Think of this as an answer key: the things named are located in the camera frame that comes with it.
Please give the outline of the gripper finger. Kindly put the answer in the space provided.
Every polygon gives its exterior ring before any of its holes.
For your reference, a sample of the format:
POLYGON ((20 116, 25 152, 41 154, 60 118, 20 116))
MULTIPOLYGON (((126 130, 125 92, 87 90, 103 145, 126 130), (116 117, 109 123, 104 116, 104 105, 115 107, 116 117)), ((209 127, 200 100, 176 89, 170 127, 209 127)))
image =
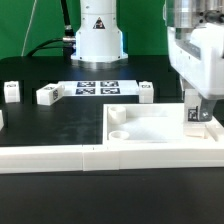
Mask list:
POLYGON ((216 105, 216 100, 209 100, 204 98, 202 95, 199 96, 199 121, 208 122, 212 120, 213 110, 216 105))

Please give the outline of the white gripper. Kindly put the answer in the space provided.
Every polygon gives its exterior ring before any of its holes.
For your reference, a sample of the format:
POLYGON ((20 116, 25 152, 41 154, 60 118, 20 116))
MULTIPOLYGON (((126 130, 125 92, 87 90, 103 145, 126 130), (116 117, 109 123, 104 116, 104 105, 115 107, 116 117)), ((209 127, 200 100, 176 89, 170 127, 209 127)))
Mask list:
POLYGON ((224 98, 224 0, 165 0, 168 55, 182 99, 190 85, 204 98, 224 98))

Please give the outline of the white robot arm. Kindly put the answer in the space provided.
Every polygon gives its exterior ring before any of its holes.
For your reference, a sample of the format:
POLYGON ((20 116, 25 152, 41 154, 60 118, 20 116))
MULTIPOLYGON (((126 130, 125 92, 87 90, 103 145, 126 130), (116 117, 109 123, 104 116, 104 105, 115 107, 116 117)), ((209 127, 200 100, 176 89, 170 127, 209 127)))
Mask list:
MULTIPOLYGON (((72 62, 108 68, 128 59, 116 0, 80 0, 81 26, 72 62)), ((168 55, 184 92, 185 120, 207 122, 224 99, 224 0, 165 0, 168 55)))

